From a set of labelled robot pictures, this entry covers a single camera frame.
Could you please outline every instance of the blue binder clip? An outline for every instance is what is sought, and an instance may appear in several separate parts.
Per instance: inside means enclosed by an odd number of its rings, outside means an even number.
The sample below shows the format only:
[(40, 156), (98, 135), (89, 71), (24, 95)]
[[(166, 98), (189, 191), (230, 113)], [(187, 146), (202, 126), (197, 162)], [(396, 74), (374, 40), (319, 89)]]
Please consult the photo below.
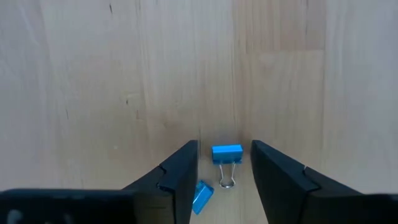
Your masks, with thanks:
[[(230, 189), (235, 186), (234, 180), (235, 165), (242, 163), (243, 149), (240, 144), (229, 145), (229, 146), (213, 146), (213, 164), (218, 165), (221, 171), (220, 186), (224, 189)], [(228, 184), (223, 183), (224, 172), (223, 165), (232, 164), (231, 180)]]
[(199, 215), (203, 207), (213, 195), (214, 189), (207, 185), (204, 181), (199, 181), (195, 189), (195, 196), (193, 198), (192, 210)]

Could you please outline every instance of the metal clip handle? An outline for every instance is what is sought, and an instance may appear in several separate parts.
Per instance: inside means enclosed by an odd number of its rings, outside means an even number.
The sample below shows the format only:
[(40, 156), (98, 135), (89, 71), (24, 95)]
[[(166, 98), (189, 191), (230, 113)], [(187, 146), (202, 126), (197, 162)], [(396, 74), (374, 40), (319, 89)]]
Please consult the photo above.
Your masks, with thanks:
[(236, 184), (236, 182), (234, 180), (235, 163), (232, 163), (232, 171), (231, 171), (231, 180), (232, 180), (232, 182), (230, 182), (228, 185), (225, 185), (223, 183), (223, 180), (224, 180), (223, 165), (220, 164), (219, 167), (220, 167), (220, 171), (221, 171), (220, 187), (222, 187), (224, 189), (230, 189), (231, 187), (235, 186), (235, 184)]

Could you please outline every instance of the wood grain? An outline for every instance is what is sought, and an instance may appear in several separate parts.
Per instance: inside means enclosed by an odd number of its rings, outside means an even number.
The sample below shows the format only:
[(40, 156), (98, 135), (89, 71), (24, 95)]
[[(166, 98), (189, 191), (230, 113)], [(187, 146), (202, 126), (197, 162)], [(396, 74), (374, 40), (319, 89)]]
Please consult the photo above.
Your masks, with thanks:
[(396, 0), (5, 0), (0, 189), (120, 189), (189, 139), (216, 188), (192, 223), (266, 223), (260, 139), (362, 192), (397, 192)]
[(322, 171), (398, 191), (397, 1), (328, 1)]

